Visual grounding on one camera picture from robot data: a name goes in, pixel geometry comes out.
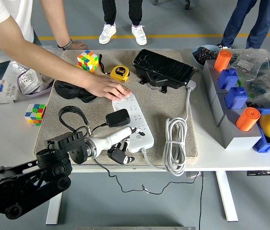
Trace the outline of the person's left hand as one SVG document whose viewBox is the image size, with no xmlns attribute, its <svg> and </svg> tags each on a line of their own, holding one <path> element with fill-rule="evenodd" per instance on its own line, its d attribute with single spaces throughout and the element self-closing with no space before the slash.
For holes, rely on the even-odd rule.
<svg viewBox="0 0 270 230">
<path fill-rule="evenodd" d="M 73 41 L 71 50 L 87 50 L 88 46 L 82 41 Z"/>
</svg>

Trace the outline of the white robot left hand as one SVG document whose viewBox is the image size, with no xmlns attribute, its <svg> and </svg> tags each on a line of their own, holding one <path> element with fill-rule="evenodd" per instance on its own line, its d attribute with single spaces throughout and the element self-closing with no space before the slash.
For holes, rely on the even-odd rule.
<svg viewBox="0 0 270 230">
<path fill-rule="evenodd" d="M 118 149 L 116 145 L 120 143 L 124 139 L 129 139 L 129 136 L 133 133 L 138 133 L 141 136 L 145 136 L 145 134 L 142 132 L 141 128 L 137 127 L 125 127 L 122 129 L 119 129 L 107 136 L 98 136 L 94 137 L 91 136 L 86 140 L 86 143 L 90 146 L 90 159 L 97 158 L 101 151 L 103 150 L 110 150 L 112 147 L 114 147 L 114 150 L 109 154 L 109 157 L 119 163 L 119 164 L 128 164 L 135 160 L 134 157 L 128 157 L 125 154 L 125 151 L 128 148 L 129 142 L 126 142 L 126 148 L 124 151 Z"/>
</svg>

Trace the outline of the person's right hand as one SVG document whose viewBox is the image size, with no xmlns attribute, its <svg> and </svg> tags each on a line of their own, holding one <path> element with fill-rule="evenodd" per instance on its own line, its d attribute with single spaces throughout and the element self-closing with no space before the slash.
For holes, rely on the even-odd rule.
<svg viewBox="0 0 270 230">
<path fill-rule="evenodd" d="M 124 100 L 132 94 L 129 88 L 104 75 L 89 77 L 84 88 L 97 97 L 104 97 L 112 101 Z"/>
</svg>

